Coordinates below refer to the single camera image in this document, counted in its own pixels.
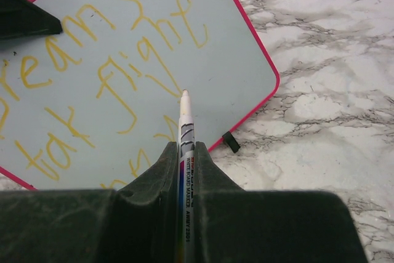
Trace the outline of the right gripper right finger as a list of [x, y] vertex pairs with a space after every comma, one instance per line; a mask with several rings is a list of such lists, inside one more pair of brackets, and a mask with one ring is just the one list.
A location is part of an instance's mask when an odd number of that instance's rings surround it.
[[366, 262], [345, 203], [313, 190], [247, 191], [196, 144], [197, 262]]

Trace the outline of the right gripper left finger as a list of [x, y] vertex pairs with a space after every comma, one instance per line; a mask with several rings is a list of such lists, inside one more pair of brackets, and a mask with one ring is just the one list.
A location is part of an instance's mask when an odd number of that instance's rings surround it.
[[2, 262], [173, 262], [177, 146], [120, 190], [1, 193]]

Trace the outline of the white yellow whiteboard marker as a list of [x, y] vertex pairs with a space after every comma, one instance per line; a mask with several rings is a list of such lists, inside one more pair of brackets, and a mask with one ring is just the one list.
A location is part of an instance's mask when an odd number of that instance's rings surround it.
[[194, 231], [194, 168], [195, 127], [191, 112], [191, 98], [184, 90], [180, 98], [178, 136], [178, 225], [177, 262], [195, 261]]

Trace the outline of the pink framed whiteboard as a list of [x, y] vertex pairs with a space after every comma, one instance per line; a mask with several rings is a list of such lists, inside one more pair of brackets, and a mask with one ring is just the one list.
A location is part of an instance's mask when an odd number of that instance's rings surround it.
[[177, 138], [191, 95], [210, 148], [278, 89], [239, 0], [29, 0], [62, 33], [1, 43], [1, 173], [34, 189], [120, 188]]

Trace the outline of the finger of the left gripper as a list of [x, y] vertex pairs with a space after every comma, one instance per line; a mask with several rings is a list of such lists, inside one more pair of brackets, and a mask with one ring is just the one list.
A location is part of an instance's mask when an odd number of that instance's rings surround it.
[[60, 20], [29, 0], [1, 0], [1, 50], [63, 33]]

